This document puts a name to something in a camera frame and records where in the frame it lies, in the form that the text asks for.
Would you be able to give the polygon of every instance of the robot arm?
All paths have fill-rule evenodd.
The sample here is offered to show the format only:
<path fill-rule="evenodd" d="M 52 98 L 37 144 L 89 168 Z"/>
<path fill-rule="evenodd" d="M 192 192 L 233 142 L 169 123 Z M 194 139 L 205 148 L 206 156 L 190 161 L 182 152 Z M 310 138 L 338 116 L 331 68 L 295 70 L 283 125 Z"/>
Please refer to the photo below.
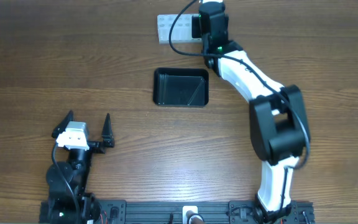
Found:
<path fill-rule="evenodd" d="M 276 92 L 282 94 L 296 111 L 310 138 L 305 106 L 296 86 L 284 87 L 266 76 L 248 58 L 237 43 L 228 39 L 228 16 L 222 0 L 204 0 L 200 6 L 200 34 L 203 53 L 226 55 L 242 60 Z M 262 183 L 256 196 L 254 215 L 259 223 L 271 222 L 291 212 L 290 186 L 293 169 L 305 146 L 305 136 L 294 115 L 282 100 L 249 71 L 245 65 L 228 59 L 204 57 L 207 67 L 223 80 L 231 83 L 250 106 L 250 133 L 252 145 L 262 160 Z M 274 116 L 287 114 L 287 119 L 276 122 Z"/>

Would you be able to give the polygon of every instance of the black plastic container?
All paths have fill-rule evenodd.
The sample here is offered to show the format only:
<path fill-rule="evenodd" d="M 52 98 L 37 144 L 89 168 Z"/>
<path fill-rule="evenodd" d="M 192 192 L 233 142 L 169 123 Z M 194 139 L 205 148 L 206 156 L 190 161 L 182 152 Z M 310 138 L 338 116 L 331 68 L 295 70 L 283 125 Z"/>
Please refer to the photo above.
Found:
<path fill-rule="evenodd" d="M 208 80 L 205 69 L 158 68 L 154 71 L 153 101 L 159 106 L 205 106 Z"/>

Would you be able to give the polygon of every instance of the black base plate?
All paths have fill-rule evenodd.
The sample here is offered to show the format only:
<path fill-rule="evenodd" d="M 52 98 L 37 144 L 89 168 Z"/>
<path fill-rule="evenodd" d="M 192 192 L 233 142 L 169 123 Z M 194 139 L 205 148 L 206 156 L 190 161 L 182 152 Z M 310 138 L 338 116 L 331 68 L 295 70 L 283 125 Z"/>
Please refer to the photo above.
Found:
<path fill-rule="evenodd" d="M 182 208 L 185 205 L 195 205 L 198 213 L 207 224 L 254 224 L 256 221 L 249 209 L 233 211 L 230 217 L 226 214 L 230 208 L 240 205 L 254 206 L 253 201 L 227 202 L 126 202 L 125 200 L 100 200 L 102 210 L 109 217 L 109 224 L 169 224 L 173 214 L 173 224 L 182 224 Z M 283 217 L 283 223 L 307 224 L 303 211 L 310 223 L 314 223 L 312 203 L 292 201 L 291 214 Z"/>

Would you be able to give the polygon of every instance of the wood grain surface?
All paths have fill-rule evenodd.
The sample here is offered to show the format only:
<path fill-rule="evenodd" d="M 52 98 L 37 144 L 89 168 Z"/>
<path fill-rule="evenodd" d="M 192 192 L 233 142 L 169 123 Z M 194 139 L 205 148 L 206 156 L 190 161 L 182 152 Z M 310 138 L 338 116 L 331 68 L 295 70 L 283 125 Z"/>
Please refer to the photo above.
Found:
<path fill-rule="evenodd" d="M 205 108 L 152 102 L 157 67 L 205 68 L 158 44 L 157 15 L 188 2 L 0 0 L 0 222 L 38 222 L 50 134 L 69 110 L 92 139 L 112 116 L 116 147 L 94 157 L 88 181 L 99 198 L 254 198 L 261 165 L 248 105 L 230 84 L 210 70 Z M 358 1 L 225 2 L 230 36 L 267 75 L 303 92 L 312 152 L 292 198 L 314 202 L 318 223 L 358 223 Z"/>

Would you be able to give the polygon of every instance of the wooden tabletop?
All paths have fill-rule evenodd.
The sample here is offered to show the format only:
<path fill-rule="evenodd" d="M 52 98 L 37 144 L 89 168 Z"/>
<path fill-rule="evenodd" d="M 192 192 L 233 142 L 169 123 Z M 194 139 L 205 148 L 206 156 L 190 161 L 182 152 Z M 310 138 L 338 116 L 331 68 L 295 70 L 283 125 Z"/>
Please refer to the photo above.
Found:
<path fill-rule="evenodd" d="M 69 110 L 91 139 L 111 114 L 116 147 L 94 156 L 88 181 L 98 198 L 254 198 L 261 161 L 248 105 L 230 84 L 209 70 L 206 107 L 152 101 L 156 68 L 205 68 L 158 43 L 157 15 L 188 2 L 0 0 L 0 222 L 38 221 L 50 135 Z M 314 202 L 317 222 L 358 223 L 358 1 L 225 2 L 231 38 L 269 77 L 303 92 L 311 157 L 294 174 L 292 199 Z"/>

